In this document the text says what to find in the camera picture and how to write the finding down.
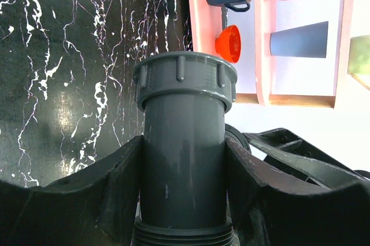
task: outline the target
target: orange cup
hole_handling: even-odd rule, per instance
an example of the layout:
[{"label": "orange cup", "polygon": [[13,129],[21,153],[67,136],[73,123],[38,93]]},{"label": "orange cup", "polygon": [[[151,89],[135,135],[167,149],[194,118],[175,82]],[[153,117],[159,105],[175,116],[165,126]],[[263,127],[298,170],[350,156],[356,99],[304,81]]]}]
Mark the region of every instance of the orange cup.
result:
[{"label": "orange cup", "polygon": [[222,31],[214,44],[216,52],[226,61],[237,63],[241,56],[241,34],[236,25],[230,25]]}]

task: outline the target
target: black marble countertop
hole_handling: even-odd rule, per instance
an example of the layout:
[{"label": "black marble countertop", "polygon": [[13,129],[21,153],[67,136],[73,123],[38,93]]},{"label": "black marble countertop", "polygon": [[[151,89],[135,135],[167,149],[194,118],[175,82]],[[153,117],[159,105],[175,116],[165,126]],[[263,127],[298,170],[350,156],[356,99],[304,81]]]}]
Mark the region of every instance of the black marble countertop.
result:
[{"label": "black marble countertop", "polygon": [[188,0],[0,0],[0,179],[44,186],[142,133],[132,70],[177,50]]}]

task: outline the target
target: marble surface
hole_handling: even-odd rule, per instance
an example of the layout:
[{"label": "marble surface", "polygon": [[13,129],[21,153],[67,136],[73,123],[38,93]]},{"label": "marble surface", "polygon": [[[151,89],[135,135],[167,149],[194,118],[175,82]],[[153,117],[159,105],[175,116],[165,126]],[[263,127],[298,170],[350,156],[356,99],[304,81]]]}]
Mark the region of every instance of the marble surface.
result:
[{"label": "marble surface", "polygon": [[176,50],[188,0],[0,0],[0,179],[44,186],[142,133],[133,67]]}]

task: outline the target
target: mug handle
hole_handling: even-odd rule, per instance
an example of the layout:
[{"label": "mug handle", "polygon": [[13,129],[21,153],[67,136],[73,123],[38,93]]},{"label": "mug handle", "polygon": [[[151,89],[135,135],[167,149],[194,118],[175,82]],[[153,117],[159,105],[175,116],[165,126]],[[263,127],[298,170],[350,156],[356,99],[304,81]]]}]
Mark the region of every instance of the mug handle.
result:
[{"label": "mug handle", "polygon": [[235,12],[247,12],[250,9],[250,4],[247,2],[247,6],[245,8],[238,8],[234,5],[230,5],[229,3],[225,5],[225,7],[231,9]]}]

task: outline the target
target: white wall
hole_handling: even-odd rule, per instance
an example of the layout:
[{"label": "white wall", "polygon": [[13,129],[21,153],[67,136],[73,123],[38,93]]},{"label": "white wall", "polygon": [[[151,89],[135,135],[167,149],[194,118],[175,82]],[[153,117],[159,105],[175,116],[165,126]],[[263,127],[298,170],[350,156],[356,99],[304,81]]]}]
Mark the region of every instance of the white wall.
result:
[{"label": "white wall", "polygon": [[[355,0],[354,10],[359,10]],[[275,93],[332,95],[338,29],[339,0],[293,0],[279,2],[277,28],[329,21],[326,59],[278,58]],[[236,24],[242,35],[242,55],[236,64],[238,93],[255,93],[254,9],[247,13],[228,12],[228,25]],[[366,29],[370,34],[369,19]],[[364,33],[356,24],[353,33]],[[352,169],[370,171],[370,106],[352,111],[234,104],[225,121],[242,132],[287,128]]]}]

